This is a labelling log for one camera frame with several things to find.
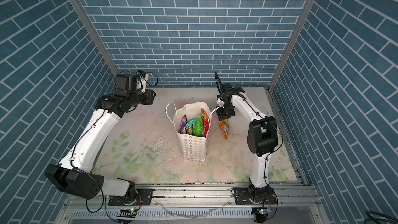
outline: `floral tablecloth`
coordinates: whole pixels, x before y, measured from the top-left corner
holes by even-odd
[[[109,134],[93,173],[123,178],[136,183],[215,183],[247,181],[251,175],[253,154],[246,138],[247,120],[236,111],[229,120],[230,134],[225,140],[213,114],[207,156],[203,162],[185,161],[173,124],[165,107],[174,101],[177,108],[186,103],[203,101],[216,107],[216,88],[155,89],[151,106],[139,105],[127,113]],[[263,88],[245,89],[251,101],[266,115],[272,111]],[[271,156],[270,181],[296,181],[285,146]]]

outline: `yellow snack bag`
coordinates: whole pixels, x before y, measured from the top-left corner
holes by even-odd
[[[220,128],[222,130],[222,133],[224,134],[224,138],[228,139],[228,133],[229,133],[229,122],[228,120],[223,120],[220,121]]]

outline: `purple snack bag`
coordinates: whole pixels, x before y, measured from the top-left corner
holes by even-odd
[[[187,124],[187,116],[182,116],[181,126],[180,126],[180,134],[186,134],[185,125]]]

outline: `robotic arm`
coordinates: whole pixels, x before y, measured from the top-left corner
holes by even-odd
[[[129,109],[138,104],[153,103],[156,93],[146,89],[148,77],[142,70],[116,76],[113,93],[98,99],[89,123],[70,152],[57,165],[46,168],[45,175],[58,190],[92,199],[102,189],[105,196],[120,197],[126,204],[135,201],[134,182],[110,179],[90,172],[109,132],[124,113],[131,112]]]
[[[268,171],[271,154],[278,145],[276,119],[260,112],[247,98],[241,87],[232,88],[229,83],[222,84],[215,74],[218,92],[216,110],[219,120],[235,115],[237,108],[249,122],[247,144],[253,153],[253,171],[249,180],[248,192],[253,202],[261,202],[266,197],[271,204],[276,203],[275,193],[269,185]]]

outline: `black mounting plate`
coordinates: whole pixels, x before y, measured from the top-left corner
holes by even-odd
[[[150,205],[152,201],[153,189],[137,189],[137,192],[138,192],[137,199],[139,199],[141,196],[141,206]],[[123,201],[121,197],[112,196],[109,198],[109,206],[131,206],[131,205],[125,204],[125,201]]]
[[[263,196],[268,201],[254,202],[250,199],[249,191],[247,188],[232,188],[232,194],[234,195],[236,205],[251,205],[251,204],[276,204],[276,196],[274,190],[271,188],[271,192]]]

